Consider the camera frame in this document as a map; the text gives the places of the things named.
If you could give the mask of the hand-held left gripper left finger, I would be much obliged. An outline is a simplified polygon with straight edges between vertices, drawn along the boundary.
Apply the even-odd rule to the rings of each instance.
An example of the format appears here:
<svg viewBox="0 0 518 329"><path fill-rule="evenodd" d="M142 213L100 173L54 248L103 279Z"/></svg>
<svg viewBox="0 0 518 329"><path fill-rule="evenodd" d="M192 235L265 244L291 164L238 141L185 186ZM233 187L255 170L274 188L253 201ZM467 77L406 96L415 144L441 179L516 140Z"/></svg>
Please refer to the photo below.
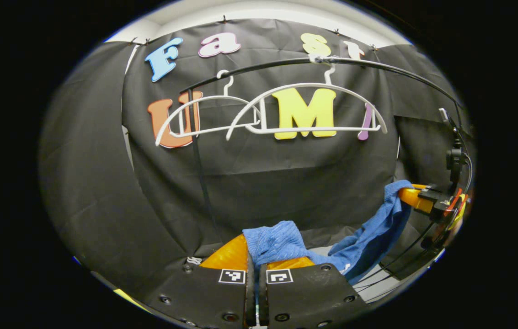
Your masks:
<svg viewBox="0 0 518 329"><path fill-rule="evenodd" d="M252 258L239 234L200 264L173 271L148 305L194 329L248 329L256 325L254 285Z"/></svg>

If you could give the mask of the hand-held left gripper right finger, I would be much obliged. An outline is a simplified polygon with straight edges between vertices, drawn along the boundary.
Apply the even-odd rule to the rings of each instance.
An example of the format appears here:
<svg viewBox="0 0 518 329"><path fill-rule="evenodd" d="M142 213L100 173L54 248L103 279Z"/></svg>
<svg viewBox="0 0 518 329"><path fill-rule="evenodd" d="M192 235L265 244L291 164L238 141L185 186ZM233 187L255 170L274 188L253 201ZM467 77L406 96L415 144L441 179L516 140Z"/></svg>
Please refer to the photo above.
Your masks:
<svg viewBox="0 0 518 329"><path fill-rule="evenodd" d="M259 327L341 329L367 303L332 264L307 257L259 266Z"/></svg>

